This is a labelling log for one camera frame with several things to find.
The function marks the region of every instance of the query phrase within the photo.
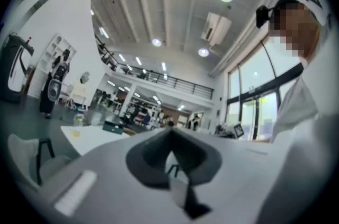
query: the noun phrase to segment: chair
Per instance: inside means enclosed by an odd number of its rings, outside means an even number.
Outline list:
[[[55,175],[59,170],[64,168],[71,162],[66,156],[55,157],[51,140],[47,139],[31,139],[22,140],[14,134],[11,134],[7,140],[8,150],[15,166],[19,170],[20,175],[35,189],[39,188],[43,182]],[[41,149],[42,145],[46,144],[49,154],[52,157],[41,166]],[[37,164],[37,181],[36,183],[30,174],[30,161],[36,157]]]

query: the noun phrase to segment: column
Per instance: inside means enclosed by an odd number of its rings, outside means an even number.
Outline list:
[[[134,95],[134,91],[136,90],[137,88],[137,85],[136,84],[132,84],[131,87],[130,87],[130,91],[128,92],[126,98],[125,98],[125,101],[124,103],[122,104],[122,107],[120,109],[120,113],[119,113],[119,116],[122,117],[125,115],[126,113],[126,110],[127,110],[127,107]]]

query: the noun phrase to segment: white bookshelf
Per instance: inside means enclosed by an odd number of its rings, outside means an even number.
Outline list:
[[[72,60],[76,54],[76,49],[64,37],[59,34],[55,35],[40,57],[28,89],[29,96],[40,98],[41,91],[48,77],[48,72],[50,72],[52,68],[52,63],[58,56],[61,56],[66,49],[70,51],[69,60]]]

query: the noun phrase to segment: black curved object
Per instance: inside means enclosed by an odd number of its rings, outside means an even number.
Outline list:
[[[165,163],[171,151],[192,186],[210,182],[221,166],[221,154],[216,149],[179,129],[167,128],[131,148],[127,167],[143,185],[169,189]]]

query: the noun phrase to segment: wall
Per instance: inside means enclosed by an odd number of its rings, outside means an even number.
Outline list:
[[[117,92],[117,87],[114,87],[112,85],[110,85],[109,83],[107,83],[107,81],[111,79],[109,78],[109,76],[107,74],[105,74],[103,77],[102,77],[102,80],[99,84],[99,87],[97,89],[100,89],[101,91],[105,91],[107,94],[111,94],[113,95],[114,93]]]
[[[86,103],[89,105],[105,73],[96,47],[91,0],[48,0],[26,22],[19,32],[23,39],[32,37],[30,45],[34,54],[30,64],[36,66],[45,48],[55,36],[62,35],[77,51],[70,63],[64,83],[74,84],[82,73],[88,71],[90,79],[85,84]]]
[[[164,106],[162,106],[161,109],[165,113],[164,116],[165,115],[171,115],[172,116],[174,125],[177,124],[180,115],[183,116],[183,117],[186,117],[186,118],[189,117],[189,114],[179,112],[178,110],[174,110],[174,109],[167,108],[167,107],[164,107]]]

